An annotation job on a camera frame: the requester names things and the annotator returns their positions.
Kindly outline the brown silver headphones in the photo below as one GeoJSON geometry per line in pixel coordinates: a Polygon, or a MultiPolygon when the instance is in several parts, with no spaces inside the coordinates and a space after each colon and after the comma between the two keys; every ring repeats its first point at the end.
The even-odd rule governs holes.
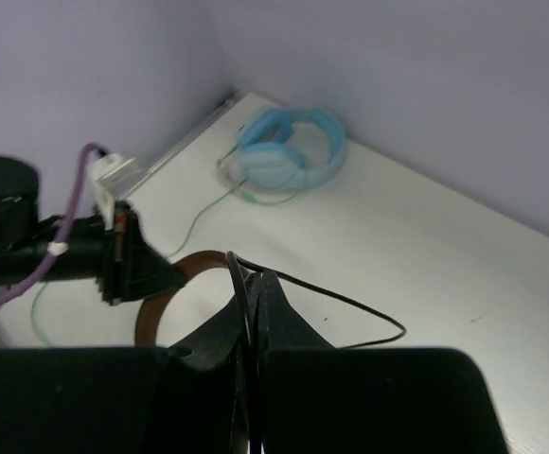
{"type": "Polygon", "coordinates": [[[133,344],[135,346],[154,346],[157,340],[159,324],[174,296],[190,281],[203,272],[214,269],[227,269],[224,252],[214,250],[191,253],[172,265],[178,278],[173,289],[145,299],[136,315],[133,344]]]}

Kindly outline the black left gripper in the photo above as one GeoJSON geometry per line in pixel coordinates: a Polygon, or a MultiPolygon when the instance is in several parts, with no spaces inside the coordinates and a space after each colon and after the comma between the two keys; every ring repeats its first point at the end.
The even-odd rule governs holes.
{"type": "Polygon", "coordinates": [[[127,201],[115,204],[111,230],[100,215],[76,219],[67,245],[42,280],[94,279],[110,306],[158,296],[184,283],[182,273],[145,241],[140,218],[127,201]]]}

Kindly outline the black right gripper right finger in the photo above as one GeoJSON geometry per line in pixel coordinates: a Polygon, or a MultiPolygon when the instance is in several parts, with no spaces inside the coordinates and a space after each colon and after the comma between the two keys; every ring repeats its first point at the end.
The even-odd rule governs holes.
{"type": "Polygon", "coordinates": [[[292,309],[271,271],[257,325],[266,452],[507,452],[486,381],[465,353],[337,349],[292,309]]]}

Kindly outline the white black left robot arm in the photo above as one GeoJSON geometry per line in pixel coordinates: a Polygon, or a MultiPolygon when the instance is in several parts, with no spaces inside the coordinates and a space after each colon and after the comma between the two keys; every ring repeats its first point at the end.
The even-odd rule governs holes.
{"type": "Polygon", "coordinates": [[[93,279],[115,306],[178,288],[185,277],[142,235],[127,201],[92,216],[72,212],[39,218],[40,174],[0,156],[0,306],[38,283],[93,279]]]}

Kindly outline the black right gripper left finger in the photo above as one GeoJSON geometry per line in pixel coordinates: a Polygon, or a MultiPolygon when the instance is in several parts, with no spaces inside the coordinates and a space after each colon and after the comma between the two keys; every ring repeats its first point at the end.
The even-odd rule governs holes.
{"type": "Polygon", "coordinates": [[[169,348],[0,349],[0,453],[257,453],[240,312],[260,278],[169,348]]]}

